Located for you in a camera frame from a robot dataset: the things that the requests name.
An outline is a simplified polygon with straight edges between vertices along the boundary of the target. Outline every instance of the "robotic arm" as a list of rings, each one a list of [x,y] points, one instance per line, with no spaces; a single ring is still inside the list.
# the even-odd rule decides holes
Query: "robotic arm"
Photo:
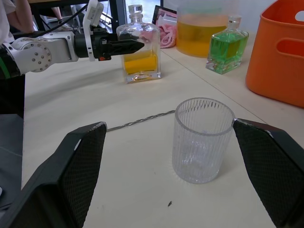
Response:
[[[117,40],[98,25],[103,4],[90,0],[84,17],[85,34],[51,32],[38,38],[19,38],[12,44],[0,45],[0,79],[20,76],[27,72],[41,72],[55,63],[76,62],[89,57],[90,61],[110,60],[111,56],[132,54],[144,44],[136,40]]]

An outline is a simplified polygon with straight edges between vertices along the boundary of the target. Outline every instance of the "green glass bottle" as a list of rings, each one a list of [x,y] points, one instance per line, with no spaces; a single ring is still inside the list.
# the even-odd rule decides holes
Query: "green glass bottle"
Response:
[[[240,16],[229,17],[227,28],[213,34],[206,68],[224,74],[241,64],[248,33],[238,29]]]

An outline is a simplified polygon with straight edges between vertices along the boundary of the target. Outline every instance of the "orange plastic basket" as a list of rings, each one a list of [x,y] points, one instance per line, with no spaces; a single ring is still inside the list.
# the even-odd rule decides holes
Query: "orange plastic basket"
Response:
[[[304,0],[278,0],[261,14],[246,76],[260,95],[304,107]]]

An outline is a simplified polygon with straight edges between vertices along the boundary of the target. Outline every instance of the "person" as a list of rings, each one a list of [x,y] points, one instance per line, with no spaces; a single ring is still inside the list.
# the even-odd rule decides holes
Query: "person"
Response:
[[[61,24],[62,23],[62,16],[61,16],[60,8],[59,7],[53,7],[52,10],[53,10],[56,18],[58,19],[58,24]],[[62,26],[60,26],[58,28],[58,30],[73,31],[73,29],[68,24],[63,24]]]
[[[24,33],[32,33],[33,18],[28,0],[0,0],[0,44],[13,42],[10,25]]]

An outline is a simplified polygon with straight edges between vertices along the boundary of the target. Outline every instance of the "black cable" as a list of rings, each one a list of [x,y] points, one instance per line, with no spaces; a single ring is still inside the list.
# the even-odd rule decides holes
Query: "black cable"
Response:
[[[42,22],[48,27],[48,29],[51,29],[50,26],[48,26],[48,24],[44,20],[42,20]]]
[[[38,33],[38,34],[32,36],[32,38],[41,37],[41,36],[43,36],[43,35],[45,35],[45,34],[47,34],[49,32],[52,32],[52,31],[56,30],[57,28],[61,27],[62,25],[68,23],[71,19],[73,19],[74,17],[76,17],[79,13],[81,13],[86,8],[87,8],[87,4],[83,8],[81,8],[80,10],[78,10],[74,15],[72,15],[71,17],[69,17],[68,19],[64,20],[62,23],[60,23],[59,25],[57,25],[57,26],[55,26],[55,27],[53,27],[53,28],[51,28],[51,29],[49,29],[47,31]]]

